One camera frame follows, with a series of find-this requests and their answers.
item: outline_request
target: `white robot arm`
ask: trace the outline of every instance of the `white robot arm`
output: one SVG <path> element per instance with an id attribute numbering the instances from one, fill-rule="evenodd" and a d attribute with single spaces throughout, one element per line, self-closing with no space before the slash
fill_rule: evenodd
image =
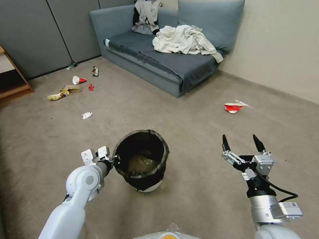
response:
<path id="1" fill-rule="evenodd" d="M 90 149 L 81 153 L 85 166 L 75 169 L 67 178 L 67 195 L 48 218 L 40 239 L 76 239 L 85 221 L 86 203 L 99 194 L 104 178 L 113 168 L 114 160 L 108 158 L 106 146 L 99 148 L 97 162 Z"/>
<path id="2" fill-rule="evenodd" d="M 237 156 L 231 152 L 226 136 L 223 135 L 222 157 L 242 172 L 241 176 L 247 183 L 247 197 L 250 199 L 253 222 L 257 230 L 255 239 L 300 239 L 296 233 L 281 226 L 284 221 L 295 220 L 303 215 L 297 203 L 286 202 L 298 195 L 268 181 L 268 174 L 274 164 L 271 152 L 265 150 L 263 143 L 255 135 L 253 138 L 260 154 Z M 276 193 L 270 186 L 291 196 L 278 202 Z"/>
<path id="3" fill-rule="evenodd" d="M 256 227 L 255 239 L 300 239 L 300 237 L 281 226 L 285 220 L 296 219 L 303 215 L 295 202 L 286 202 L 298 197 L 297 194 L 280 189 L 268 181 L 273 166 L 270 152 L 254 135 L 254 141 L 260 155 L 237 156 L 230 151 L 226 136 L 223 135 L 222 157 L 235 169 L 241 171 L 248 186 L 247 196 L 251 202 L 253 222 Z M 40 239 L 76 239 L 81 233 L 85 221 L 85 205 L 99 194 L 104 186 L 104 178 L 120 163 L 120 158 L 108 158 L 106 146 L 99 148 L 94 160 L 90 149 L 81 153 L 85 166 L 75 169 L 66 181 L 67 195 L 64 202 L 53 210 L 39 238 Z M 281 190 L 291 197 L 277 201 L 273 188 Z M 139 237 L 139 239 L 198 239 L 176 232 L 158 232 Z"/>

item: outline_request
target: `plastic bottle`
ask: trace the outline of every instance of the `plastic bottle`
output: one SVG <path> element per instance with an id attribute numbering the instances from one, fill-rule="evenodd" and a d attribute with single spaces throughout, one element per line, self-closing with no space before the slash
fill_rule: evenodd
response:
<path id="1" fill-rule="evenodd" d="M 75 68 L 77 67 L 77 62 L 76 61 L 73 61 L 67 68 L 67 70 L 71 70 L 72 68 Z"/>

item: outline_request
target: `gray sofa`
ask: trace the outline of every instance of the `gray sofa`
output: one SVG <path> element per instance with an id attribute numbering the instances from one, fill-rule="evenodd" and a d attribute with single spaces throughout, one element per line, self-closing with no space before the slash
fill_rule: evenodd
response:
<path id="1" fill-rule="evenodd" d="M 225 56 L 233 48 L 244 3 L 245 0 L 180 0 L 178 10 L 159 8 L 159 27 L 196 25 Z M 152 45 L 154 35 L 131 31 L 133 14 L 134 5 L 90 12 L 103 57 L 175 97 L 217 70 L 218 63 L 210 55 L 156 52 Z"/>

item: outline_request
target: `white cloth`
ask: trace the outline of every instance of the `white cloth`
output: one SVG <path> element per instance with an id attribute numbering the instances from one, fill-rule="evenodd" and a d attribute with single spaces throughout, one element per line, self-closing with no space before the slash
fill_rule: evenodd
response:
<path id="1" fill-rule="evenodd" d="M 204 36 L 202 29 L 196 26 L 181 25 L 176 28 L 165 26 L 156 33 L 153 46 L 159 52 L 201 53 L 202 55 L 212 55 L 217 63 L 223 60 L 223 56 Z"/>
<path id="2" fill-rule="evenodd" d="M 135 8 L 140 15 L 140 21 L 132 27 L 132 31 L 152 35 L 154 30 L 159 29 L 155 22 L 161 5 L 160 0 L 137 0 Z"/>

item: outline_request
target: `gray wall panel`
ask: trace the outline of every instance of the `gray wall panel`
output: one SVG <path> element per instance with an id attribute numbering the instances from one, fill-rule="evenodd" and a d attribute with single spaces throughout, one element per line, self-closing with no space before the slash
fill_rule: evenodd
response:
<path id="1" fill-rule="evenodd" d="M 48 0 L 54 18 L 74 61 L 101 54 L 90 18 L 100 9 L 98 0 Z"/>
<path id="2" fill-rule="evenodd" d="M 0 45 L 28 78 L 71 62 L 45 0 L 0 0 Z"/>
<path id="3" fill-rule="evenodd" d="M 110 8 L 134 4 L 134 0 L 99 0 L 101 8 Z"/>

